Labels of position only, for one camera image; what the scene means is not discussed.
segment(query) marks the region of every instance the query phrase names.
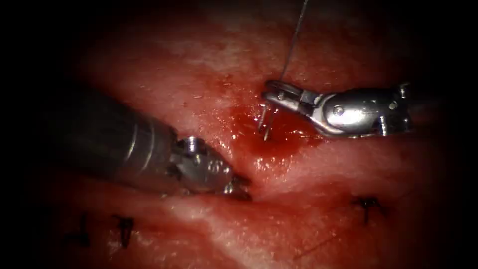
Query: metal cylinder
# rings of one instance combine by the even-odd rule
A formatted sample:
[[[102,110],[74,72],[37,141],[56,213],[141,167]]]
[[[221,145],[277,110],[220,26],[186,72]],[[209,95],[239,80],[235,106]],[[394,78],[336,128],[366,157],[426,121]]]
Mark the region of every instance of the metal cylinder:
[[[34,117],[50,164],[146,191],[178,190],[173,127],[79,84],[62,84],[39,102]]]

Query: black suture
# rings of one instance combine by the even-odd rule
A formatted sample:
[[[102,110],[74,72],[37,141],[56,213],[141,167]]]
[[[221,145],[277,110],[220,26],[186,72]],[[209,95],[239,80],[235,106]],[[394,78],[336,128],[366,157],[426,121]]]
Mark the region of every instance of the black suture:
[[[121,229],[121,245],[124,249],[127,249],[131,240],[131,233],[133,232],[134,218],[120,217],[118,215],[112,215],[112,217],[118,219],[116,227]]]
[[[90,247],[90,238],[86,232],[86,213],[83,213],[80,217],[80,229],[78,231],[72,231],[66,233],[63,236],[63,244],[76,244],[83,248]]]
[[[364,224],[368,224],[368,215],[370,208],[376,207],[379,208],[381,213],[384,214],[384,208],[378,202],[376,197],[357,197],[355,201],[352,202],[354,205],[360,205],[364,209]]]

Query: surgical needle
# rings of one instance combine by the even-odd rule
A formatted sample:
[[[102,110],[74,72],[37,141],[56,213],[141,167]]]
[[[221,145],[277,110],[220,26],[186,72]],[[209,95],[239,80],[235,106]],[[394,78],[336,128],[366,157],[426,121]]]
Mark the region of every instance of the surgical needle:
[[[292,55],[292,50],[294,48],[295,42],[297,40],[297,36],[299,34],[299,29],[300,25],[302,24],[302,20],[304,18],[304,13],[305,13],[305,8],[307,7],[307,2],[309,0],[304,0],[304,4],[302,5],[302,10],[300,11],[300,16],[299,20],[297,21],[297,26],[295,27],[294,35],[292,36],[292,41],[289,47],[289,51],[287,52],[287,57],[285,58],[285,63],[284,63],[284,68],[282,69],[282,73],[280,74],[279,80],[282,80],[284,78],[285,71],[287,70],[287,66],[289,65],[290,57]],[[274,114],[278,111],[276,108],[274,113],[269,119],[269,122],[267,123],[265,134],[264,134],[264,141],[267,141],[267,138],[269,137],[269,132],[270,132],[270,126],[272,125],[272,120],[274,118]],[[263,110],[262,110],[262,115],[259,120],[259,131],[262,129],[262,124],[264,123],[265,119],[265,114],[267,112],[267,105],[264,105]]]

